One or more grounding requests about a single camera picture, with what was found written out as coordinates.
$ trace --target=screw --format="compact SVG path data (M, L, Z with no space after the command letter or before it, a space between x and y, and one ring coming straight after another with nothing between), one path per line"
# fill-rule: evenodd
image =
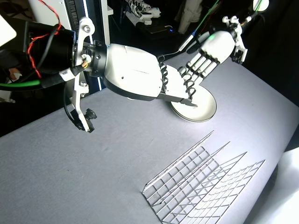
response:
M80 85L85 87L85 86L87 86L87 83L86 83L86 82L83 82L83 81L81 81L81 82L80 82Z
M83 30L87 33L90 32L90 27L88 25L84 26Z

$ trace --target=electronic device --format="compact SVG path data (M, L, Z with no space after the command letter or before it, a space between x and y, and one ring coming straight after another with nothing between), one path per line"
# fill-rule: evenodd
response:
M96 114L91 109L83 114L80 108L81 96L89 92L89 84L80 80L85 71L88 76L103 78L110 90L130 99L163 99L180 103L183 107L173 104L176 113L192 120L188 114L193 116L194 110L201 110L198 96L202 91L197 86L232 53L234 61L244 62L247 49L241 38L242 28L256 16L259 8L264 9L264 4L267 4L267 0L255 0L252 15L241 23L236 16L230 19L224 17L222 21L225 27L210 34L198 54L178 70L141 49L119 44L106 46L96 40L93 44L84 42L86 37L95 32L92 20L87 17L80 20L78 35L75 31L63 29L55 10L49 6L58 18L58 25L48 26L3 17L18 35L0 46L0 66L23 69L24 78L19 83L0 84L0 90L47 88L74 80L74 110L71 116L66 106L65 111L77 128L92 132L94 127L91 120L96 118ZM36 74L38 80L23 82Z

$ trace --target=robotic arm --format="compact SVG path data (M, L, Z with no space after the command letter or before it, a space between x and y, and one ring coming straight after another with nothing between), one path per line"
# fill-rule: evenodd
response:
M255 0L254 11L264 10L268 6L267 3L269 4L268 0ZM177 70L159 62L154 55L141 49L119 44L105 46L99 41L94 41L93 44L84 43L84 39L94 33L95 27L89 18L82 18L79 23L77 42L73 47L70 46L71 51L68 50L66 53L67 58L72 58L73 68L43 78L42 87L74 79L72 96L74 110L71 114L74 124L86 132L94 130L90 120L95 119L96 115L90 109L83 114L80 108L81 96L89 92L88 84L80 80L83 76L82 71L88 72L92 77L102 77L106 87L131 99L151 101L157 98L197 107L192 100L196 92L194 86L199 85L232 52L234 52L233 60L238 63L243 63L246 58L247 49L241 38L242 25L250 22L251 17L247 17L242 24L236 16L231 19L224 17L222 21L226 24L226 29L211 34L195 57L185 67ZM63 32L69 36L69 42L73 42L74 32L66 30ZM4 44L0 48L0 55L3 52L6 54L8 52L9 56L16 55L7 51L7 48L9 45Z

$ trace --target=gray table surface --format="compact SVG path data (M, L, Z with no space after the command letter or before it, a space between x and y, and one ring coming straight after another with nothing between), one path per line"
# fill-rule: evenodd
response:
M207 151L231 141L220 162L245 151L234 168L266 159L220 220L242 223L299 123L299 108L230 59L202 85L217 100L204 123L179 118L161 100L131 101L105 89L82 101L98 115L91 134L61 109L0 138L0 223L158 224L144 185L212 130Z

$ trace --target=wire grid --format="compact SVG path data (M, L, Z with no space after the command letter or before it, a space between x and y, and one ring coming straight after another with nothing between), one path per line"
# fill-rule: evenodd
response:
M168 168L147 183L143 195L162 223L181 223L245 153L219 165L202 144L207 135Z
M193 210L182 224L215 224L249 183L265 160L226 175Z

